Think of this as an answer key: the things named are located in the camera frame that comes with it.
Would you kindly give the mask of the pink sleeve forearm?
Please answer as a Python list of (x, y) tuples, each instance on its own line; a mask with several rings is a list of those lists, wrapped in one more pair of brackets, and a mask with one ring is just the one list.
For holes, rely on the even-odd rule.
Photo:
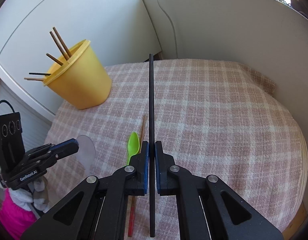
[(29, 207), (23, 209), (14, 203), (9, 190), (0, 209), (0, 222), (13, 239), (20, 239), (22, 234), (36, 222), (37, 218)]

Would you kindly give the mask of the left gloved hand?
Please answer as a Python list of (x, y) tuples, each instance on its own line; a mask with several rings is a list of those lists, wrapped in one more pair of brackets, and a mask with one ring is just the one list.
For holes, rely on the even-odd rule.
[(49, 195), (47, 191), (47, 179), (40, 177), (34, 182), (29, 183), (29, 191), (25, 189), (8, 189), (12, 202), (25, 211), (31, 211), (30, 206), (46, 213), (50, 209)]

